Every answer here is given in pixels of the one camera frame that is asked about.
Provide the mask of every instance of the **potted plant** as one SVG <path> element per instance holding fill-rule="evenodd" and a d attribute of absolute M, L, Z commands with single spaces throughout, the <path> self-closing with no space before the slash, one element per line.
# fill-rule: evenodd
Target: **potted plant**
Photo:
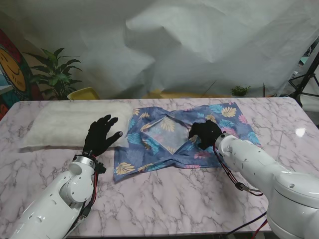
<path fill-rule="evenodd" d="M 247 93 L 250 91 L 250 86 L 247 87 L 241 87 L 241 86 L 235 86 L 233 89 L 231 89 L 231 95 L 237 96 L 237 97 L 243 97 L 247 95 Z"/>
<path fill-rule="evenodd" d="M 72 59 L 67 61 L 64 64 L 59 65 L 59 59 L 63 57 L 71 56 L 59 56 L 64 48 L 56 50 L 54 53 L 51 53 L 47 50 L 42 49 L 46 54 L 47 58 L 38 56 L 32 53 L 27 53 L 28 55 L 36 58 L 43 65 L 32 66 L 32 69 L 43 72 L 44 74 L 34 75 L 31 78 L 31 82 L 36 82 L 38 84 L 45 84 L 48 86 L 48 89 L 41 91 L 45 95 L 51 95 L 49 100 L 57 98 L 58 100 L 67 100 L 67 95 L 76 91 L 75 88 L 71 87 L 72 84 L 77 82 L 82 82 L 79 80 L 71 79 L 71 74 L 69 70 L 72 68 L 82 71 L 80 68 L 73 66 L 71 64 L 79 62 L 79 60 Z"/>

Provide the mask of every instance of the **wall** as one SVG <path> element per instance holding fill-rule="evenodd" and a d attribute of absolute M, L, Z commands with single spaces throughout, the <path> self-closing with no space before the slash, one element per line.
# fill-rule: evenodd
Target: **wall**
<path fill-rule="evenodd" d="M 3 0 L 0 28 L 22 52 L 79 55 L 74 78 L 104 99 L 154 89 L 283 89 L 319 35 L 317 0 Z M 30 66 L 31 57 L 25 56 Z"/>

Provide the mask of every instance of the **pink marble tabletop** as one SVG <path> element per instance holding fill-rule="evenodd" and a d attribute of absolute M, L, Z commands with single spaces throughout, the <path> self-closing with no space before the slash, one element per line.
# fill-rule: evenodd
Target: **pink marble tabletop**
<path fill-rule="evenodd" d="M 291 98 L 123 101 L 131 102 L 136 108 L 158 106 L 169 111 L 236 102 L 268 154 L 290 170 L 319 176 L 319 130 Z M 46 104 L 16 103 L 0 121 L 0 238 L 12 234 L 13 225 L 25 208 L 67 169 L 73 155 L 81 151 L 80 148 L 17 148 Z M 108 150 L 99 158 L 108 170 L 99 177 L 93 211 L 74 236 L 228 232 L 265 212 L 268 205 L 265 197 L 238 191 L 221 168 L 169 167 L 115 184 L 113 157 L 114 151 Z M 236 177 L 246 183 L 239 174 Z M 254 231 L 262 221 L 241 231 Z"/>

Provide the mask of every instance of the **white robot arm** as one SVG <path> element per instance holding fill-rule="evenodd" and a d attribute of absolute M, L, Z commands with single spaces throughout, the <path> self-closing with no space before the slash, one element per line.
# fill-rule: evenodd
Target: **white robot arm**
<path fill-rule="evenodd" d="M 279 238 L 319 238 L 318 178 L 290 172 L 264 150 L 227 133 L 215 146 L 230 169 L 265 194 L 268 223 Z"/>
<path fill-rule="evenodd" d="M 119 131 L 106 138 L 117 121 L 107 115 L 91 124 L 82 155 L 75 155 L 69 170 L 57 176 L 23 212 L 11 239 L 63 239 L 85 220 L 96 198 L 99 174 L 106 171 L 96 156 L 123 135 Z"/>
<path fill-rule="evenodd" d="M 69 171 L 57 176 L 24 211 L 11 239 L 64 238 L 92 196 L 94 168 L 92 159 L 75 156 Z"/>

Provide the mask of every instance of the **white pillow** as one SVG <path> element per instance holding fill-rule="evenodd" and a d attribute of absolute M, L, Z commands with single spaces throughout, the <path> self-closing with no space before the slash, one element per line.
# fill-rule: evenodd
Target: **white pillow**
<path fill-rule="evenodd" d="M 118 117 L 107 138 L 123 132 L 111 147 L 128 147 L 127 132 L 133 116 L 128 103 L 107 102 L 50 102 L 39 113 L 31 130 L 23 139 L 22 147 L 84 146 L 91 123 L 106 115 Z"/>

